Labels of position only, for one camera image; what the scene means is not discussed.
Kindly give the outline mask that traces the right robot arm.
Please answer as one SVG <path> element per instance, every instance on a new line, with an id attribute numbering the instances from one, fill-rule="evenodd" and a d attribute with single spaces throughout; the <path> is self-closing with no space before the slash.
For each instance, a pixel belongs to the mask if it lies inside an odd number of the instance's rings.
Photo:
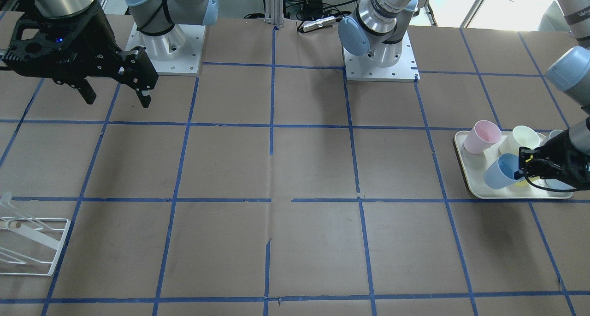
<path id="1" fill-rule="evenodd" d="M 141 105 L 160 76 L 198 76 L 218 0 L 18 0 L 1 68 L 76 89 L 91 105 L 89 77 L 111 78 Z"/>

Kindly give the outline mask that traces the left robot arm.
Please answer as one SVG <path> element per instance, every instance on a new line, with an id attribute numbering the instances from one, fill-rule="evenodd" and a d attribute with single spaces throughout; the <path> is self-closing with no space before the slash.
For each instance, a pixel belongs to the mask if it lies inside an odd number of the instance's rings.
<path id="1" fill-rule="evenodd" d="M 344 53 L 360 58 L 366 72 L 392 68 L 406 55 L 402 39 L 410 24 L 410 12 L 417 11 L 419 0 L 358 0 L 356 9 L 339 22 L 338 35 Z M 532 9 L 532 3 L 505 0 L 497 5 L 504 20 L 508 19 L 508 3 L 520 18 Z M 548 67 L 546 80 L 589 112 L 589 0 L 553 0 L 562 12 L 577 45 Z M 469 8 L 460 8 L 463 20 L 455 25 L 491 24 L 478 16 L 486 0 L 474 0 Z M 569 127 L 556 141 L 538 146 L 517 147 L 521 172 L 531 184 L 533 178 L 563 182 L 564 188 L 549 187 L 552 192 L 574 192 L 589 189 L 589 119 Z"/>

